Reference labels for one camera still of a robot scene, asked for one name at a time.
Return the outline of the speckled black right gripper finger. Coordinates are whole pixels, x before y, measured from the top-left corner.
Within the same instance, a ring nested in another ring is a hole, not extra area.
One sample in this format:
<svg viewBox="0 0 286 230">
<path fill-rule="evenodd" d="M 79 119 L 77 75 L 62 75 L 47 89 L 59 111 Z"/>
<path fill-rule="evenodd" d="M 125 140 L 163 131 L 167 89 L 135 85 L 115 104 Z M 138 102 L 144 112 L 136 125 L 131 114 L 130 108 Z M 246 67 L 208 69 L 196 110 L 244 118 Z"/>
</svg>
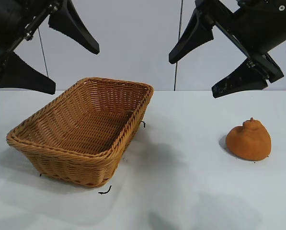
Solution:
<svg viewBox="0 0 286 230">
<path fill-rule="evenodd" d="M 227 77 L 217 82 L 211 90 L 213 97 L 218 98 L 236 92 L 263 90 L 267 86 L 261 68 L 246 59 Z"/>
</svg>

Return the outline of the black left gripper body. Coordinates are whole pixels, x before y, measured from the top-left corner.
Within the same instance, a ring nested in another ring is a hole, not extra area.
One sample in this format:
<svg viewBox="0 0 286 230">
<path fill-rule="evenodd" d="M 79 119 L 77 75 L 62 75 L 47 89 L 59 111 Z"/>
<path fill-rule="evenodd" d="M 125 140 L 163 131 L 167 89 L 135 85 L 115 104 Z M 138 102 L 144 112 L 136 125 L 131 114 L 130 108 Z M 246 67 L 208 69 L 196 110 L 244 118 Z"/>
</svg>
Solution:
<svg viewBox="0 0 286 230">
<path fill-rule="evenodd" d="M 66 0 L 0 0 L 0 77 L 19 44 L 32 40 L 43 21 L 63 11 L 67 3 Z"/>
</svg>

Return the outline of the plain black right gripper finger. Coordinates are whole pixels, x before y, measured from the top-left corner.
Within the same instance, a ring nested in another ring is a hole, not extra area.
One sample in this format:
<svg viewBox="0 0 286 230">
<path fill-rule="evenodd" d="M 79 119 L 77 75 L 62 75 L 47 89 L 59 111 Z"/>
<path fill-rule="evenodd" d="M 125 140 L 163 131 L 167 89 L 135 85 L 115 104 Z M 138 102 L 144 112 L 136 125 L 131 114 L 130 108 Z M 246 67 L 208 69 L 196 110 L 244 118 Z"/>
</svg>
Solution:
<svg viewBox="0 0 286 230">
<path fill-rule="evenodd" d="M 213 26 L 214 20 L 209 15 L 194 9 L 184 33 L 169 53 L 169 62 L 174 64 L 192 50 L 213 40 Z"/>
</svg>

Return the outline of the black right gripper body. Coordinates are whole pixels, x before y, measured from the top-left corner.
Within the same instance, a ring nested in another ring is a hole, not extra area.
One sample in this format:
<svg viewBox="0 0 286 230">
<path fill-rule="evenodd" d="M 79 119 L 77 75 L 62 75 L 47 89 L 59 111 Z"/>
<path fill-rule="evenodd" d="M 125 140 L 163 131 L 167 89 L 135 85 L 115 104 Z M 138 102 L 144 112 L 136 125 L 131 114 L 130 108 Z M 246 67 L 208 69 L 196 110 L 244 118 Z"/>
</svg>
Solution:
<svg viewBox="0 0 286 230">
<path fill-rule="evenodd" d="M 239 0 L 235 12 L 219 0 L 197 0 L 195 4 L 247 59 L 261 68 L 266 80 L 273 83 L 283 78 L 268 53 L 286 41 L 286 0 Z"/>
</svg>

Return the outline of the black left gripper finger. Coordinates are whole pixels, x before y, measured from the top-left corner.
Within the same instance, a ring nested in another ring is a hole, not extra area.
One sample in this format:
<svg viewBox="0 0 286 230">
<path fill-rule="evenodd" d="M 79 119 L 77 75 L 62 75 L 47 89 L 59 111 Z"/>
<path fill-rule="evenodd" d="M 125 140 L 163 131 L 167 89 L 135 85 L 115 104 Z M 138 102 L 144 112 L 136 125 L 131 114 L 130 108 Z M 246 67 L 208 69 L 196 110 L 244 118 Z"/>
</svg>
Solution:
<svg viewBox="0 0 286 230">
<path fill-rule="evenodd" d="M 0 72 L 0 88 L 27 89 L 55 94 L 56 83 L 36 71 L 12 52 Z"/>
<path fill-rule="evenodd" d="M 57 10 L 50 14 L 50 28 L 72 38 L 93 54 L 99 54 L 99 43 L 80 19 L 71 0 L 60 0 Z"/>
</svg>

